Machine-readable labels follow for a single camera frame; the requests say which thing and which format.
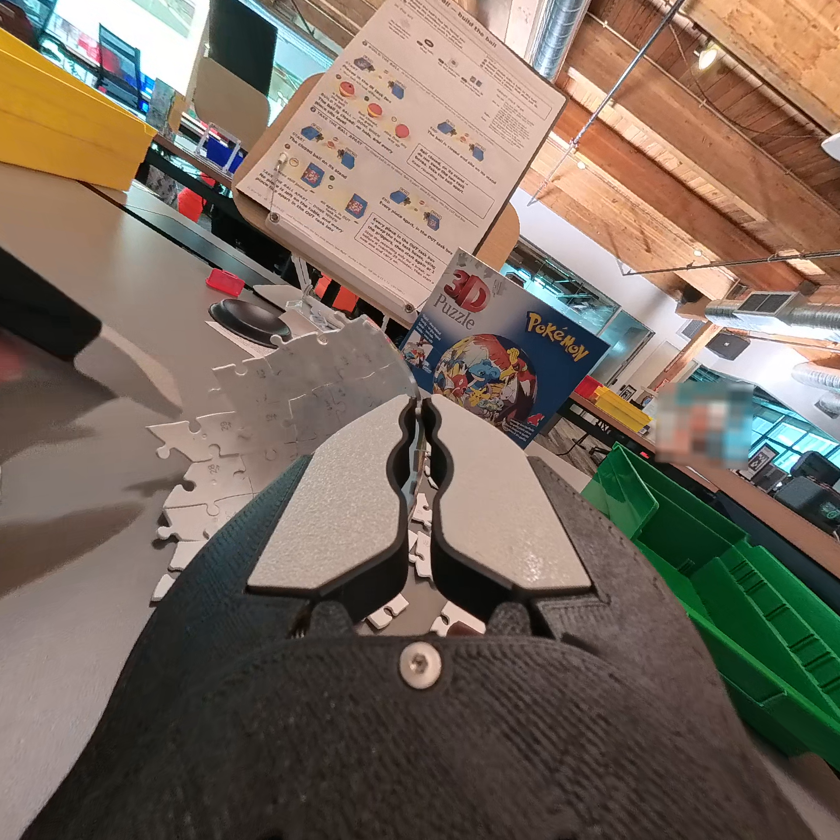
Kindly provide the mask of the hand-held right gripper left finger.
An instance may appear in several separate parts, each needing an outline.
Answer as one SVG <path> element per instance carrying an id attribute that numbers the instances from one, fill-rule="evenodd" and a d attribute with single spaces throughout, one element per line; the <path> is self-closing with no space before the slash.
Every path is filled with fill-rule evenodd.
<path id="1" fill-rule="evenodd" d="M 395 597 L 408 573 L 417 399 L 400 394 L 311 456 L 248 578 L 250 591 Z"/>

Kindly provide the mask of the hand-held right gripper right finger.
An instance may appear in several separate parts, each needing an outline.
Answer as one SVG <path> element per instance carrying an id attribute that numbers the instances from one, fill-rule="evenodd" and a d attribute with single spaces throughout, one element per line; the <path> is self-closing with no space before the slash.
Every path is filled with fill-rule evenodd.
<path id="1" fill-rule="evenodd" d="M 449 601 L 581 595 L 592 580 L 522 448 L 441 395 L 423 400 L 431 446 L 431 567 Z"/>

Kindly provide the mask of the partly built puzzle ball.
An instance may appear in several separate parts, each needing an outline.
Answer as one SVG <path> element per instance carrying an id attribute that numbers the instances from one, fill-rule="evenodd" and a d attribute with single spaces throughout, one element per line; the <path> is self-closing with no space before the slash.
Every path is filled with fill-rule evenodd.
<path id="1" fill-rule="evenodd" d="M 174 539 L 156 604 L 198 551 L 299 457 L 312 455 L 341 428 L 419 389 L 402 356 L 368 318 L 316 329 L 269 353 L 213 370 L 217 396 L 231 410 L 148 426 L 156 454 L 185 456 L 184 482 L 163 504 L 161 540 Z"/>

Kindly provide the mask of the blue puzzle box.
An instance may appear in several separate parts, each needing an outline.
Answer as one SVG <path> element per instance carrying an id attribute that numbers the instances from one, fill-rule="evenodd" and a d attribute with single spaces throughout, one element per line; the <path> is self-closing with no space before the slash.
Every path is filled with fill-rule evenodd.
<path id="1" fill-rule="evenodd" d="M 401 352 L 421 390 L 464 407 L 525 448 L 608 349 L 460 249 Z"/>

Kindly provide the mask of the paper puzzle leaflet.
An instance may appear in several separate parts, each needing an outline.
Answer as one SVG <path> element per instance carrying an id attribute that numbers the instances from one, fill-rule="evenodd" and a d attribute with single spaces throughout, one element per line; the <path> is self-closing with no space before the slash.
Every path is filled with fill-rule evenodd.
<path id="1" fill-rule="evenodd" d="M 279 348 L 275 345 L 266 347 L 262 344 L 251 342 L 247 339 L 243 339 L 237 336 L 235 333 L 230 332 L 222 325 L 218 324 L 215 321 L 207 320 L 205 321 L 206 325 L 214 330 L 216 333 L 220 334 L 223 338 L 228 340 L 229 342 L 233 343 L 235 346 L 240 348 L 242 351 L 247 353 L 246 358 L 260 358 L 264 359 L 265 357 L 273 354 Z"/>

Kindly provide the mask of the black round ball stand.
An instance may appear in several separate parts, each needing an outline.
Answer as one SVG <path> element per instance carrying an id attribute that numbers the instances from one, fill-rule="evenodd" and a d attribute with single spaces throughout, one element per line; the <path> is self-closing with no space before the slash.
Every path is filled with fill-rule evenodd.
<path id="1" fill-rule="evenodd" d="M 273 350 L 277 342 L 292 340 L 290 327 L 276 311 L 254 303 L 227 298 L 215 302 L 207 311 L 216 325 L 258 346 Z"/>

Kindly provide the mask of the yellow parts bins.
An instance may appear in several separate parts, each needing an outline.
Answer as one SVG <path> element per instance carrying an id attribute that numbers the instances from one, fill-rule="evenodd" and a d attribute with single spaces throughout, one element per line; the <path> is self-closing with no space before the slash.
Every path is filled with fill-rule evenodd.
<path id="1" fill-rule="evenodd" d="M 589 375 L 575 387 L 573 394 L 615 418 L 635 433 L 641 433 L 654 421 L 650 415 Z"/>

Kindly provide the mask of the dark desk hatch panel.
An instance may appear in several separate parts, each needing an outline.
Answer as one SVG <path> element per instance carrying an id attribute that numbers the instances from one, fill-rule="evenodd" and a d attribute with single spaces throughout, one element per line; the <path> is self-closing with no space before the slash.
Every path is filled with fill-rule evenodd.
<path id="1" fill-rule="evenodd" d="M 254 285 L 285 285 L 281 276 L 268 271 L 245 254 L 236 250 L 212 233 L 194 224 L 191 220 L 176 213 L 169 213 L 170 208 L 148 209 L 137 204 L 124 204 L 122 210 L 155 229 L 172 242 L 203 259 L 213 268 L 218 268 L 239 277 L 247 287 Z"/>

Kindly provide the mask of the orange object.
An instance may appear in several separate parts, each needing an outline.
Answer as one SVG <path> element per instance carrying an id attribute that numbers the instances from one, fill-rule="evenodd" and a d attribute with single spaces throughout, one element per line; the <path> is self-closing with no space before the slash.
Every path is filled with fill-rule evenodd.
<path id="1" fill-rule="evenodd" d="M 326 306 L 352 315 L 359 302 L 359 296 L 340 285 L 329 276 L 321 275 L 314 287 L 314 295 Z"/>

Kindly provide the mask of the blue storage crate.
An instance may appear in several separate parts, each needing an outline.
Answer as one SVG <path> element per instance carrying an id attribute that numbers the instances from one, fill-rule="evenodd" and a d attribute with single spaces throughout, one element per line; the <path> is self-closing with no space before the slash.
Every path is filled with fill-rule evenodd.
<path id="1" fill-rule="evenodd" d="M 205 127 L 196 149 L 216 168 L 229 175 L 237 171 L 247 155 L 237 137 L 212 122 Z"/>

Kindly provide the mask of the black mesh office chair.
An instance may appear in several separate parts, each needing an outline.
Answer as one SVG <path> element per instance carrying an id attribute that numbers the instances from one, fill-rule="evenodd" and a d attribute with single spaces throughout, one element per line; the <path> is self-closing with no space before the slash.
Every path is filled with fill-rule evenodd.
<path id="1" fill-rule="evenodd" d="M 143 109 L 140 51 L 102 24 L 98 28 L 99 65 L 94 88 L 128 109 Z"/>

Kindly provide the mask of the green plastic bin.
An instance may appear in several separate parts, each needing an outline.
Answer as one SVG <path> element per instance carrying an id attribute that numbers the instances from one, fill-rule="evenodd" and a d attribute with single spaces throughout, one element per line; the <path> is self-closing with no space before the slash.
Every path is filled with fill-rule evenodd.
<path id="1" fill-rule="evenodd" d="M 741 720 L 839 769 L 838 615 L 747 533 L 615 444 L 582 492 L 665 580 Z"/>

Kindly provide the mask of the wooden workbench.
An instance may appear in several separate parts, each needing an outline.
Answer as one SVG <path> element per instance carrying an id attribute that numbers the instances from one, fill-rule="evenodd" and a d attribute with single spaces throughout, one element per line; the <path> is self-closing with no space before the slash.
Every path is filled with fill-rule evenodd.
<path id="1" fill-rule="evenodd" d="M 572 404 L 577 405 L 582 413 L 597 417 L 604 426 L 611 429 L 610 433 L 602 433 L 599 429 L 596 429 L 591 433 L 592 436 L 598 438 L 607 436 L 609 439 L 614 438 L 621 443 L 631 442 L 631 449 L 634 452 L 645 452 L 646 458 L 654 459 L 656 446 L 652 440 L 634 431 L 620 419 L 605 412 L 591 400 L 576 392 L 573 392 L 567 402 L 563 404 L 563 407 L 559 410 L 560 415 L 581 426 L 583 423 L 582 416 L 574 414 L 571 410 Z M 730 470 L 702 464 L 694 466 L 676 465 L 675 468 L 707 491 L 722 493 L 762 522 L 767 529 L 775 532 L 781 539 L 796 547 L 820 565 L 825 572 L 836 579 L 839 577 L 838 541 L 801 518 L 793 510 L 785 507 Z"/>

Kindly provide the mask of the black display panel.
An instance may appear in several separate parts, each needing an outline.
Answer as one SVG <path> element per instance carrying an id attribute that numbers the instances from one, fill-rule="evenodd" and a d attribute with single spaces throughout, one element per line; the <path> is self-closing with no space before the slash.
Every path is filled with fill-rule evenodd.
<path id="1" fill-rule="evenodd" d="M 239 1 L 211 1 L 207 56 L 264 96 L 277 47 L 277 28 Z"/>

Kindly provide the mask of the laminated instruction sheet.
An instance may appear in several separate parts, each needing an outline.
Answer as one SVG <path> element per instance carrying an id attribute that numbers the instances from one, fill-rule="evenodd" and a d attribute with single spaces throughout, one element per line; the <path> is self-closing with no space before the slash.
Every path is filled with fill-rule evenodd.
<path id="1" fill-rule="evenodd" d="M 454 2 L 384 2 L 236 172 L 253 225 L 412 324 L 477 255 L 565 105 Z"/>

